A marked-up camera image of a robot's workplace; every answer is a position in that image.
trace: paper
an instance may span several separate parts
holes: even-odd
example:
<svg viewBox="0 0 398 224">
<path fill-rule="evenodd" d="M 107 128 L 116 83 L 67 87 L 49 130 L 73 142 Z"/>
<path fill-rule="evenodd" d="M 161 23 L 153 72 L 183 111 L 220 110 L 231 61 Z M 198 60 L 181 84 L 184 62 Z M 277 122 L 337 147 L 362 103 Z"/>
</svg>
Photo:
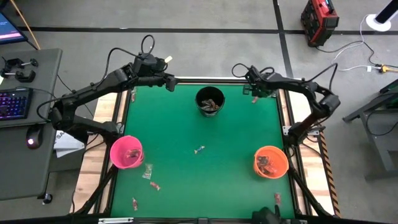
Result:
<svg viewBox="0 0 398 224">
<path fill-rule="evenodd" d="M 57 153 L 57 158 L 84 148 L 85 145 L 82 142 L 77 141 L 71 135 L 64 133 L 63 131 L 57 131 L 54 143 L 54 150 Z"/>
</svg>

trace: gray floor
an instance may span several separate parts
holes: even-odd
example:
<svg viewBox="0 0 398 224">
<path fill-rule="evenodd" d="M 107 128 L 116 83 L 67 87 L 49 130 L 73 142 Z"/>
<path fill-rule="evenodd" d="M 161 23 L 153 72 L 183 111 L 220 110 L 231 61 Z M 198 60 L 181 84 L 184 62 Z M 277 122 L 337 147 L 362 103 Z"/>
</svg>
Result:
<svg viewBox="0 0 398 224">
<path fill-rule="evenodd" d="M 358 30 L 363 16 L 377 13 L 389 1 L 334 0 L 340 16 L 338 30 Z M 32 26 L 54 27 L 132 27 L 132 28 L 229 28 L 276 29 L 271 0 L 193 0 L 128 1 L 128 0 L 42 0 L 17 1 Z M 285 29 L 301 29 L 299 16 L 306 1 L 279 1 Z M 10 8 L 7 14 L 22 24 Z M 392 30 L 398 30 L 393 20 Z M 106 55 L 112 47 L 139 51 L 143 33 L 76 33 L 36 32 L 43 49 L 63 49 L 59 75 L 71 88 L 81 88 L 98 81 L 104 71 Z M 285 73 L 284 61 L 276 34 L 154 34 L 154 54 L 173 56 L 168 72 L 180 76 L 230 77 L 231 67 L 238 62 L 257 67 L 273 66 Z M 394 35 L 366 36 L 374 48 L 375 62 L 398 64 L 398 45 Z M 294 77 L 310 78 L 330 64 L 336 54 L 325 54 L 311 49 L 302 35 L 287 35 L 287 46 Z M 359 36 L 332 36 L 325 49 L 336 49 Z M 0 52 L 30 49 L 27 44 L 0 46 Z M 367 65 L 370 51 L 365 46 L 347 50 L 338 60 L 340 68 Z M 110 70 L 133 58 L 115 53 Z M 327 86 L 329 76 L 320 76 L 317 82 Z M 340 209 L 345 218 L 396 222 L 398 220 L 398 179 L 366 182 L 364 175 L 377 168 L 375 155 L 369 147 L 362 124 L 345 124 L 341 118 L 365 104 L 376 92 L 397 74 L 380 75 L 360 68 L 338 72 L 333 91 L 340 96 L 341 106 L 325 122 L 326 141 L 338 191 Z M 57 82 L 55 94 L 67 89 Z M 96 102 L 89 103 L 92 111 Z M 89 116 L 85 108 L 78 114 Z M 0 219 L 64 215 L 70 208 L 70 196 L 76 184 L 77 172 L 54 174 L 50 178 L 50 191 L 54 201 L 41 206 L 34 198 L 0 202 Z"/>
</svg>

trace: keyboard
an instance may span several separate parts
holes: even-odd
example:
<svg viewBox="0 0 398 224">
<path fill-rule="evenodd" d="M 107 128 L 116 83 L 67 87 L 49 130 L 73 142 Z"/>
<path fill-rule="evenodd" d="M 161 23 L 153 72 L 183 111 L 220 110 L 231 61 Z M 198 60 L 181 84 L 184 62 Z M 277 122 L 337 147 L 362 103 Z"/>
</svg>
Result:
<svg viewBox="0 0 398 224">
<path fill-rule="evenodd" d="M 33 89 L 0 90 L 0 121 L 26 119 Z"/>
</svg>

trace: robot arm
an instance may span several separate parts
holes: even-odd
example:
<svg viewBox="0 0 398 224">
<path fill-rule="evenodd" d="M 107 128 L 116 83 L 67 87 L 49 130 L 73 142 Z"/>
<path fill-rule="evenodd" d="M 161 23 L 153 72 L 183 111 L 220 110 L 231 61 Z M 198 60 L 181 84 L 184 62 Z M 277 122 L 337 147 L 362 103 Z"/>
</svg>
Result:
<svg viewBox="0 0 398 224">
<path fill-rule="evenodd" d="M 251 91 L 252 96 L 267 97 L 273 94 L 274 91 L 283 89 L 302 93 L 307 97 L 311 114 L 302 122 L 293 124 L 289 129 L 287 140 L 290 145 L 297 146 L 300 144 L 307 137 L 307 133 L 311 127 L 319 119 L 327 119 L 340 105 L 338 96 L 311 80 L 304 81 L 285 78 L 274 72 L 272 67 L 265 68 L 260 72 L 254 66 L 247 69 L 248 72 L 244 77 L 249 82 L 249 86 L 245 87 L 244 94 L 249 94 Z M 271 72 L 262 73 L 265 70 L 271 70 Z M 318 102 L 315 93 L 322 94 L 323 99 Z"/>
<path fill-rule="evenodd" d="M 49 120 L 55 129 L 65 131 L 82 142 L 86 142 L 87 132 L 102 135 L 106 142 L 114 142 L 119 134 L 114 123 L 99 123 L 76 116 L 76 109 L 108 93 L 132 90 L 135 86 L 165 85 L 166 89 L 174 91 L 178 79 L 165 73 L 166 68 L 167 61 L 164 59 L 151 54 L 139 54 L 134 63 L 107 74 L 100 82 L 90 83 L 81 90 L 63 95 L 50 110 Z"/>
</svg>

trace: green table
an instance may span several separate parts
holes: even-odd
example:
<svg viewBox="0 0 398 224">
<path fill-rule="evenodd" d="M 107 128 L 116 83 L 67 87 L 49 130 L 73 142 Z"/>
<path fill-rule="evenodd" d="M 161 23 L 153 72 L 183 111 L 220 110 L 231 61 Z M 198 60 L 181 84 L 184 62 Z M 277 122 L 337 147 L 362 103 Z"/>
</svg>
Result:
<svg viewBox="0 0 398 224">
<path fill-rule="evenodd" d="M 119 170 L 111 217 L 250 218 L 262 207 L 273 209 L 275 193 L 281 194 L 282 217 L 294 217 L 297 199 L 288 174 L 270 180 L 252 168 L 260 147 L 283 146 L 277 98 L 252 104 L 242 85 L 212 84 L 226 100 L 216 116 L 206 118 L 194 100 L 204 86 L 180 84 L 173 93 L 159 87 L 137 89 L 125 135 L 141 141 L 144 163 L 153 164 L 152 177 L 142 178 L 144 164 Z M 200 146 L 205 149 L 195 154 Z M 150 186 L 151 181 L 161 189 Z"/>
</svg>

